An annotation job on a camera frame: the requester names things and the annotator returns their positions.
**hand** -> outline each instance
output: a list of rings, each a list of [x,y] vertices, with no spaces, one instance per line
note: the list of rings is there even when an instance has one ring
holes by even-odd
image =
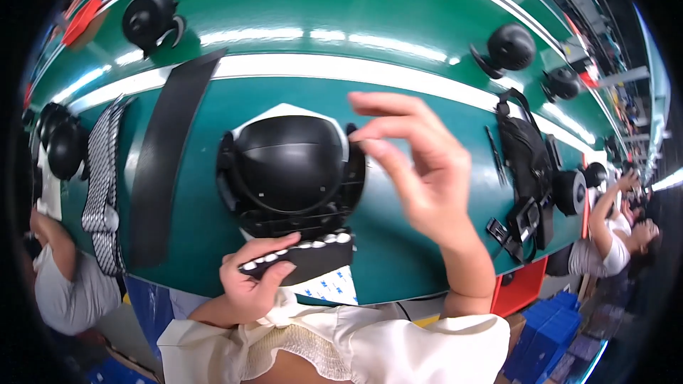
[[[450,240],[454,220],[467,219],[472,159],[439,117],[420,99],[391,93],[352,92],[356,113],[379,116],[349,140],[387,171],[411,226],[436,243]],[[383,138],[404,138],[414,166]]]
[[[70,239],[61,223],[56,219],[41,214],[36,208],[33,208],[31,211],[30,228],[36,239],[42,243],[49,243],[50,240],[60,236]]]
[[[275,294],[282,280],[296,266],[288,261],[280,261],[271,266],[257,282],[242,274],[237,267],[272,251],[283,250],[296,244],[300,233],[293,233],[278,239],[252,239],[234,254],[223,257],[220,269],[221,283],[226,291],[229,321],[234,325],[251,323],[266,316],[275,303]]]
[[[636,174],[636,171],[631,169],[628,171],[628,174],[623,175],[621,178],[617,180],[617,186],[619,187],[619,190],[622,192],[626,193],[629,190],[638,187],[640,185],[640,181],[638,180],[638,175]]]

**finger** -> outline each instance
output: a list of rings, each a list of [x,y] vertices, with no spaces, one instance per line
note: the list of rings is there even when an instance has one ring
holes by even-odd
[[[239,251],[235,252],[233,257],[228,260],[228,263],[236,268],[238,265],[263,256],[268,252],[279,251],[294,245],[300,239],[301,234],[299,232],[278,237],[277,239],[252,239],[245,243]]]
[[[354,111],[362,116],[415,116],[439,131],[448,132],[421,98],[389,92],[351,92],[348,98]]]
[[[453,163],[453,147],[462,149],[455,138],[441,136],[414,116],[387,116],[373,119],[349,136],[352,142],[402,138],[430,169],[443,169]]]
[[[361,148],[387,171],[402,202],[423,196],[424,186],[420,177],[395,145],[386,140],[365,140]]]
[[[296,269],[296,266],[289,261],[281,261],[275,265],[270,266],[261,281],[256,286],[256,291],[258,292],[258,297],[265,302],[272,302],[275,298],[275,293],[277,289],[282,284],[285,277],[289,276],[291,272]]]

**blue box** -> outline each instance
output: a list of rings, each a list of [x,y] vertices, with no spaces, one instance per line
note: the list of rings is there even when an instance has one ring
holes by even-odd
[[[576,296],[559,293],[523,312],[526,324],[502,373],[520,384],[543,383],[562,358],[581,324]]]

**black hair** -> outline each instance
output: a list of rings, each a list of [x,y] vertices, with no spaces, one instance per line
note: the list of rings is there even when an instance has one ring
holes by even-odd
[[[657,254],[662,247],[662,233],[656,235],[652,238],[650,243],[647,244],[647,252],[644,254],[636,253],[631,255],[630,269],[628,270],[628,277],[634,279],[639,277],[640,274],[652,267],[657,259]]]
[[[600,198],[602,198],[603,195],[604,195],[604,193],[598,194],[598,197],[595,198],[595,203],[593,203],[593,208],[595,207],[595,205],[598,204],[598,201],[600,200]],[[605,219],[610,218],[613,213],[614,213],[614,202],[612,202],[612,206],[609,208],[609,210],[607,211],[607,215],[604,218]]]

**woman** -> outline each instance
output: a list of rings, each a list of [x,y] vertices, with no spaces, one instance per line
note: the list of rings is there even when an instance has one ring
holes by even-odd
[[[226,293],[174,320],[157,345],[167,384],[487,383],[508,351],[509,326],[489,314],[491,257],[467,215],[471,158],[419,98],[349,94],[356,113],[378,116],[350,136],[386,170],[411,225],[439,245],[451,290],[426,328],[396,309],[298,304],[278,288],[295,266],[280,262],[260,282],[237,266],[294,245],[299,235],[253,239],[223,259]],[[383,138],[404,138],[408,158]]]
[[[615,208],[619,192],[637,184],[638,176],[630,171],[598,198],[588,218],[590,239],[576,241],[551,255],[546,274],[610,277],[619,274],[632,257],[646,254],[659,228],[648,219],[631,229],[628,219]]]
[[[79,252],[58,221],[33,209],[30,225],[40,251],[34,260],[22,252],[24,272],[47,326],[75,336],[121,305],[122,277],[102,274],[97,260]]]

